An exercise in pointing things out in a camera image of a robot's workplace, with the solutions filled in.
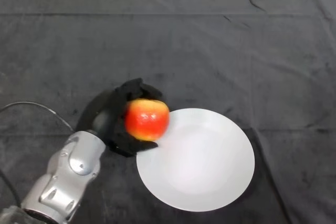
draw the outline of black cable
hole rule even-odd
[[[6,177],[6,175],[1,169],[0,169],[0,178],[4,181],[5,185],[9,188],[10,192],[12,193],[15,200],[15,204],[18,207],[21,207],[21,200],[19,194],[17,193],[17,190],[15,189],[13,184],[9,181],[9,179]]]
[[[54,110],[52,110],[51,108],[44,106],[42,104],[39,104],[37,102],[27,102],[27,101],[23,101],[23,102],[13,102],[10,103],[6,106],[3,106],[2,108],[0,108],[0,113],[5,111],[6,109],[13,107],[15,105],[33,105],[33,106],[37,106],[39,108],[45,109],[49,112],[51,112],[58,120],[60,120],[68,129],[70,129],[71,132],[74,132],[74,129],[71,127],[71,125],[65,121],[59,114],[57,114]],[[21,206],[21,200],[20,197],[17,193],[17,190],[15,189],[15,187],[13,186],[13,184],[9,181],[9,179],[7,178],[7,176],[4,174],[4,172],[0,169],[0,178],[4,181],[5,185],[9,188],[10,192],[12,193],[14,200],[15,200],[15,204],[20,207]]]
[[[66,127],[68,127],[68,129],[70,129],[71,132],[74,132],[74,129],[71,127],[71,125],[67,121],[65,121],[59,114],[57,114],[51,108],[48,108],[47,106],[44,106],[44,105],[42,105],[40,103],[37,103],[37,102],[26,102],[26,101],[25,102],[13,102],[13,103],[7,104],[6,106],[3,106],[0,109],[0,113],[5,111],[6,109],[8,109],[10,107],[13,107],[15,105],[21,105],[21,104],[37,106],[39,108],[42,108],[42,109],[45,109],[45,110],[51,112],[58,120],[60,120]]]

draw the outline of apple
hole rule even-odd
[[[155,141],[168,127],[169,108],[158,100],[136,99],[129,103],[124,121],[130,135],[138,140]]]

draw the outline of dark gray cloth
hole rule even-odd
[[[102,89],[142,77],[174,109],[252,129],[291,222],[332,224],[335,16],[335,0],[0,0],[0,104],[40,102],[75,125]],[[0,117],[0,165],[24,197],[69,132],[36,108]],[[134,158],[106,153],[74,223],[287,223],[255,153],[246,193],[204,213],[162,203]],[[13,203],[1,182],[0,199]]]

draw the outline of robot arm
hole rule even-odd
[[[122,124],[120,117],[129,101],[137,98],[160,100],[161,96],[159,90],[142,83],[139,78],[94,98],[85,108],[76,133],[69,136],[64,147],[51,157],[46,174],[35,182],[22,202],[22,209],[29,214],[26,220],[69,223],[88,184],[99,174],[100,157],[106,146],[124,156],[134,156],[138,151],[157,147],[154,142],[136,140],[126,132],[116,134],[114,129],[120,122]],[[6,218],[18,215],[22,216],[21,209],[12,207]],[[4,213],[0,216],[1,223],[3,217]]]
[[[87,185],[99,174],[105,143],[92,133],[79,131],[55,153],[43,175],[22,202],[36,219],[53,224],[71,221]]]

